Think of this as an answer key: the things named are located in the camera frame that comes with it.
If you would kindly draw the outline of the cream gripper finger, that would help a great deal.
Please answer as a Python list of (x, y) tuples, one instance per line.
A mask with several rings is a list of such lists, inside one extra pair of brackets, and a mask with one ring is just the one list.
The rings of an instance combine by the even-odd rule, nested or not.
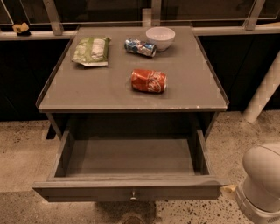
[(236, 185), (225, 185), (222, 187), (223, 191), (226, 193), (233, 193), (235, 191)]

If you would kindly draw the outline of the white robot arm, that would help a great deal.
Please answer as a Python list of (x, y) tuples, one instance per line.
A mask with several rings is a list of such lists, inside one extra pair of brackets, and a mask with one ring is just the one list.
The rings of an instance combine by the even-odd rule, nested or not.
[(238, 185), (225, 185), (220, 191), (235, 200), (254, 224), (280, 224), (280, 143), (248, 149), (242, 165), (246, 178)]

